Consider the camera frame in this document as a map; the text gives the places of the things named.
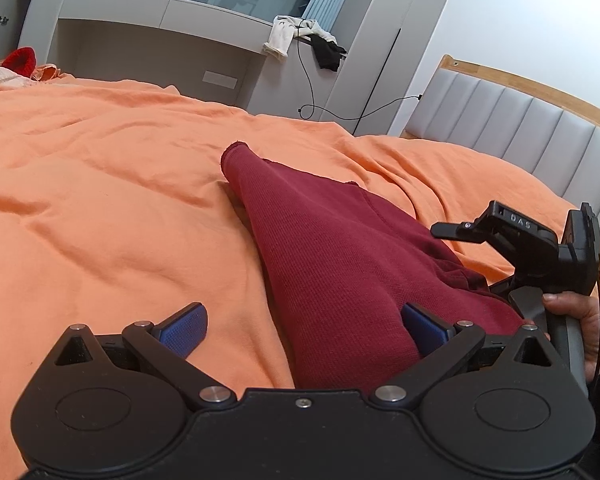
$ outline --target gray upholstered headboard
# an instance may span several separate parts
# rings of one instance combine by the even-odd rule
[[[456,72],[459,64],[479,65],[446,58],[411,115],[405,128],[407,136],[452,142],[507,160],[569,202],[577,206],[589,202],[600,220],[600,110],[510,74],[505,83],[513,78],[517,88],[566,105],[551,104],[510,84],[480,78],[478,69],[465,70],[478,77]],[[443,68],[450,63],[452,70]],[[586,107],[574,104],[578,102]],[[584,119],[582,110],[593,116],[595,123]]]

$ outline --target white wall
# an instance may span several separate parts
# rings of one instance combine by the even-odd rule
[[[536,80],[600,108],[600,0],[448,0],[407,95],[444,54]],[[399,136],[417,101],[404,102]]]

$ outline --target human hand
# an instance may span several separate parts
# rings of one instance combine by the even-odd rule
[[[600,306],[598,298],[583,296],[575,292],[544,294],[544,307],[558,316],[571,316],[580,320],[584,342],[584,370],[587,383],[593,380],[598,360],[600,341]]]

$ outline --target power cord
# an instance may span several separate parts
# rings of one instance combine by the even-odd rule
[[[600,276],[598,277],[598,304],[600,307]],[[596,394],[596,387],[598,386],[598,378],[600,376],[600,334],[598,336],[598,358],[596,359],[596,371],[593,374],[593,380],[589,388],[589,398],[593,399]]]
[[[300,41],[296,41],[296,46],[298,47],[298,59],[300,60],[300,64],[302,65],[302,69],[304,70],[304,75],[306,76],[306,80],[309,82],[309,88],[311,90],[311,104],[310,105],[309,104],[302,105],[301,107],[298,108],[298,113],[300,114],[300,118],[303,121],[309,121],[314,116],[316,109],[323,110],[323,111],[327,112],[328,114],[331,114],[332,116],[336,117],[337,119],[340,119],[341,121],[360,121],[366,117],[369,117],[370,115],[375,114],[376,112],[379,112],[383,108],[387,108],[388,106],[391,106],[392,104],[397,103],[398,101],[404,101],[405,99],[417,99],[419,101],[422,97],[422,94],[421,95],[411,95],[408,97],[400,97],[398,99],[394,99],[390,103],[387,103],[387,104],[377,108],[376,110],[374,110],[372,112],[369,112],[368,114],[361,115],[360,117],[353,117],[350,119],[340,117],[338,114],[333,113],[331,110],[327,110],[327,108],[322,108],[321,106],[318,106],[315,104],[314,86],[311,83],[311,78],[309,77],[309,73],[307,72],[306,67],[304,66],[304,62],[302,61],[302,56],[300,55]],[[309,115],[308,117],[304,117],[302,115],[302,111],[308,107],[311,108],[311,115]]]

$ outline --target red cloth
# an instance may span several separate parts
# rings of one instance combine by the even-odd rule
[[[36,53],[30,46],[23,46],[11,52],[1,66],[24,77],[31,77],[36,69]]]
[[[354,182],[263,160],[243,142],[232,144],[221,164],[251,221],[294,351],[297,387],[368,392],[417,362],[400,318],[405,303],[449,323],[471,319],[488,333],[520,326],[482,275]]]

